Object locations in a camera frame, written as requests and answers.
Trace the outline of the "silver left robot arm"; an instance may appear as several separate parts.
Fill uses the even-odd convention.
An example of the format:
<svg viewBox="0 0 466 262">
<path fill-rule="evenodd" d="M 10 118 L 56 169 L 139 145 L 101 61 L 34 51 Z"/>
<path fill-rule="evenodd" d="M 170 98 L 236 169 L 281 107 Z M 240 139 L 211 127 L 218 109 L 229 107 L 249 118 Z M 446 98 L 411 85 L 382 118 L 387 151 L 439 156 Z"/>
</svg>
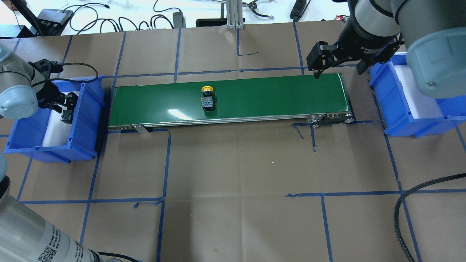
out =
<svg viewBox="0 0 466 262">
<path fill-rule="evenodd" d="M 83 247 L 10 193 L 5 154 L 40 162 L 91 160 L 105 106 L 101 77 L 52 78 L 68 63 L 27 62 L 1 45 L 1 118 L 15 121 L 1 153 L 2 262 L 134 262 L 127 255 Z"/>
</svg>

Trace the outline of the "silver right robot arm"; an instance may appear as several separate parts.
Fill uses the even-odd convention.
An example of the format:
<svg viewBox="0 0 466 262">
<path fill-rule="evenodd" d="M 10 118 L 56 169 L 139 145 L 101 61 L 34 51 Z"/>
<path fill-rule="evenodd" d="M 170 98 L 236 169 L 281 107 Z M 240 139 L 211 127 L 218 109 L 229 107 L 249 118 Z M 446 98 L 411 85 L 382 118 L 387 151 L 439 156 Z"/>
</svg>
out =
<svg viewBox="0 0 466 262">
<path fill-rule="evenodd" d="M 359 74 L 386 63 L 406 47 L 406 63 L 418 90 L 436 99 L 464 96 L 464 0 L 348 0 L 350 16 L 338 40 L 320 40 L 309 52 L 308 70 L 356 61 Z"/>
</svg>

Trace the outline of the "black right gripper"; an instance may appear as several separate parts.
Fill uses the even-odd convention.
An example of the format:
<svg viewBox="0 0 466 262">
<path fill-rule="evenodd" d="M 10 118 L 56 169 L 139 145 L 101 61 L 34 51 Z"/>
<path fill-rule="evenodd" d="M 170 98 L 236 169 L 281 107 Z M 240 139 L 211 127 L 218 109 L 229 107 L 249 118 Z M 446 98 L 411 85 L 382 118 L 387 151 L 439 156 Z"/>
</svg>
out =
<svg viewBox="0 0 466 262">
<path fill-rule="evenodd" d="M 315 79 L 323 71 L 346 62 L 358 61 L 356 71 L 362 75 L 376 63 L 386 63 L 404 45 L 404 38 L 393 17 L 352 15 L 336 43 L 318 41 L 306 57 L 308 70 Z"/>
</svg>

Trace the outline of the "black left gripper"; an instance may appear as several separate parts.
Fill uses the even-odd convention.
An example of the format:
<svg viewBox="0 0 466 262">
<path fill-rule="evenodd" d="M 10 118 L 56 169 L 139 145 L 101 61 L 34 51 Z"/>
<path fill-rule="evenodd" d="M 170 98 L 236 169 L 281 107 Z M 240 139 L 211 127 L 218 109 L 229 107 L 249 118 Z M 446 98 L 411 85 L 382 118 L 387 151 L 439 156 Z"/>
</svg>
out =
<svg viewBox="0 0 466 262">
<path fill-rule="evenodd" d="M 69 92 L 67 94 L 61 93 L 51 80 L 51 74 L 60 73 L 63 71 L 63 67 L 58 65 L 57 61 L 50 61 L 47 59 L 42 59 L 35 63 L 29 62 L 35 70 L 34 80 L 41 82 L 39 79 L 40 76 L 43 76 L 43 83 L 33 85 L 38 87 L 36 92 L 36 98 L 38 106 L 42 109 L 51 109 L 57 113 L 63 113 L 66 110 L 65 106 L 76 106 L 79 96 L 74 92 Z"/>
</svg>

